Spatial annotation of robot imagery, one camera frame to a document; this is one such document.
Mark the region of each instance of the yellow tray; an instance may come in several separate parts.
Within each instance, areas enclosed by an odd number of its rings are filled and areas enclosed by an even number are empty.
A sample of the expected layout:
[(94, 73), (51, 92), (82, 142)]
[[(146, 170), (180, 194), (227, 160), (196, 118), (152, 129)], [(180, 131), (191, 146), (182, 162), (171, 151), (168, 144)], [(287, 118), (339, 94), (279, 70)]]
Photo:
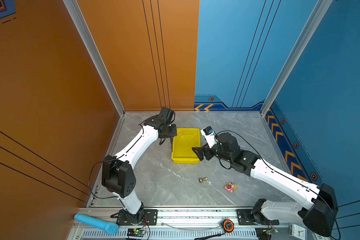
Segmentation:
[(173, 138), (172, 160), (174, 163), (199, 163), (192, 147), (200, 147), (200, 130), (197, 128), (178, 128)]

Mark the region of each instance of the pink toy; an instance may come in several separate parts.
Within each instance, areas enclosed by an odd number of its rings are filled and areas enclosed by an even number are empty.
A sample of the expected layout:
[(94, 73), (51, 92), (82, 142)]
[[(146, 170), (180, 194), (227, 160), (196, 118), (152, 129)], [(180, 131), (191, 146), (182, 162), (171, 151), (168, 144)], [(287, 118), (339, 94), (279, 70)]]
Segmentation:
[(225, 185), (225, 190), (227, 190), (228, 192), (233, 192), (233, 190), (237, 189), (236, 185), (233, 182), (227, 182), (227, 185)]

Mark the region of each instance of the blue microphone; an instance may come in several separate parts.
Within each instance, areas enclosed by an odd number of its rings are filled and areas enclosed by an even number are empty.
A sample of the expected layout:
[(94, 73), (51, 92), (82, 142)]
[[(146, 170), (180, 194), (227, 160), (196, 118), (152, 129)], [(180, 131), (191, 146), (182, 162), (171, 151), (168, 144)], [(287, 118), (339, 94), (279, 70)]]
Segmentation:
[(119, 229), (119, 226), (114, 222), (104, 222), (102, 220), (99, 220), (99, 219), (96, 219), (93, 217), (88, 217), (88, 216), (82, 215), (82, 214), (76, 214), (74, 218), (79, 222), (82, 222), (82, 223), (85, 223), (92, 227), (101, 229), (104, 232), (111, 234), (111, 235), (115, 234), (117, 232), (117, 230)]

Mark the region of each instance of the tape measure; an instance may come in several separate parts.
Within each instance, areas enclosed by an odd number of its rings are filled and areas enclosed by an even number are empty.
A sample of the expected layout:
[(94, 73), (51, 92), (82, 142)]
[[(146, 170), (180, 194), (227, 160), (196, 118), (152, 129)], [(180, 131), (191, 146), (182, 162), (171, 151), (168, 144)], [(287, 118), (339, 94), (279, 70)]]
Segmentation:
[(220, 225), (223, 227), (223, 230), (225, 232), (232, 232), (233, 231), (233, 222), (231, 220), (229, 220), (228, 218), (224, 219), (224, 221), (222, 221), (220, 223)]

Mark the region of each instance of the white alarm clock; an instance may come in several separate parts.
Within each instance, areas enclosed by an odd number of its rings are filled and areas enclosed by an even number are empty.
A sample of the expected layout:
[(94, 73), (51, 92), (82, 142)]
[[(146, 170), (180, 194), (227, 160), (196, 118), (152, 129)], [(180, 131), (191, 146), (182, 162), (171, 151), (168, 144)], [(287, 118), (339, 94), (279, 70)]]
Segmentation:
[(291, 223), (289, 224), (289, 235), (300, 240), (306, 240), (307, 228), (296, 223)]

